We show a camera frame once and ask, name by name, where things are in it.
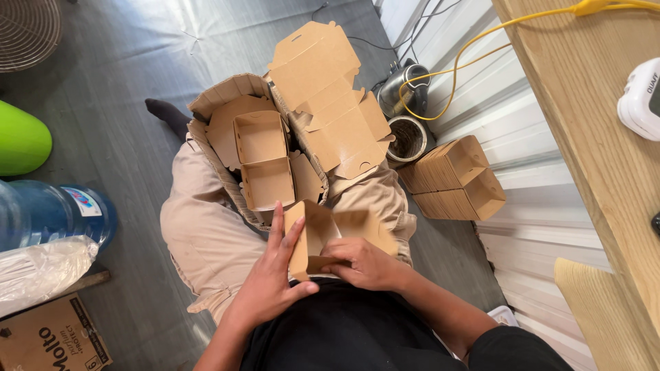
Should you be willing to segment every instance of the beige pants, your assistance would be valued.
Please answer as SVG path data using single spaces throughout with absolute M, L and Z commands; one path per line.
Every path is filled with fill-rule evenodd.
M 264 252 L 266 241 L 231 209 L 229 195 L 195 141 L 181 146 L 172 175 L 170 198 L 160 212 L 163 239 L 181 280 L 198 296 L 188 312 L 209 310 L 218 323 Z M 416 217 L 407 212 L 394 170 L 381 165 L 374 174 L 335 193 L 339 193 L 332 200 L 336 210 L 377 213 L 397 240 L 398 259 L 412 265 L 408 240 Z

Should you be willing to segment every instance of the plastic bag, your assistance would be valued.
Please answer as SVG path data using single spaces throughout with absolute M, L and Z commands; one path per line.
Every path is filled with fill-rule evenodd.
M 88 236 L 0 253 L 0 317 L 57 296 L 87 272 L 97 253 Z

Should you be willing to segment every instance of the gray floor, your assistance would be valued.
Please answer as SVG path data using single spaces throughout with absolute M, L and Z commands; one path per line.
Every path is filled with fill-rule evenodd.
M 184 110 L 235 73 L 266 72 L 275 44 L 309 21 L 322 1 L 62 1 L 63 38 L 45 62 L 0 75 L 3 100 L 51 129 L 53 152 L 18 178 L 79 183 L 105 192 L 119 230 L 98 261 L 112 272 L 80 292 L 115 363 L 107 370 L 189 370 L 214 325 L 188 314 L 193 300 L 160 235 L 178 141 L 144 107 L 160 98 Z M 316 20 L 388 45 L 370 0 L 334 0 Z M 356 85 L 386 76 L 395 55 L 356 41 Z M 411 201 L 413 213 L 421 216 Z M 478 307 L 504 303 L 471 223 L 420 217 L 411 240 L 416 268 Z

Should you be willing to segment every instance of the metal fan guard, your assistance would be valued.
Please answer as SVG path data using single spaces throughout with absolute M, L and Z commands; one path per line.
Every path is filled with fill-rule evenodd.
M 0 72 L 29 68 L 59 44 L 58 0 L 0 0 Z

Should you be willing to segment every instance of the wooden table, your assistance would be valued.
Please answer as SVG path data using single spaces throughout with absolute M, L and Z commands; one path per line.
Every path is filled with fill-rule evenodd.
M 493 0 L 502 22 L 576 2 Z M 554 15 L 506 31 L 614 270 L 607 279 L 588 269 L 566 273 L 566 266 L 558 264 L 556 274 L 566 273 L 564 280 L 556 277 L 558 285 L 574 313 L 579 312 L 574 306 L 593 307 L 585 313 L 588 318 L 576 319 L 601 370 L 612 366 L 599 361 L 597 353 L 607 357 L 612 348 L 626 343 L 618 338 L 623 332 L 612 328 L 622 325 L 633 328 L 646 347 L 640 350 L 648 357 L 644 368 L 658 369 L 660 239 L 650 220 L 660 211 L 660 143 L 625 127 L 616 103 L 630 72 L 660 57 L 660 12 Z M 587 281 L 593 284 L 573 285 Z M 611 308 L 604 308 L 606 292 L 620 295 L 611 305 L 622 306 L 618 309 L 624 318 L 607 317 Z M 619 344 L 596 344 L 603 339 Z

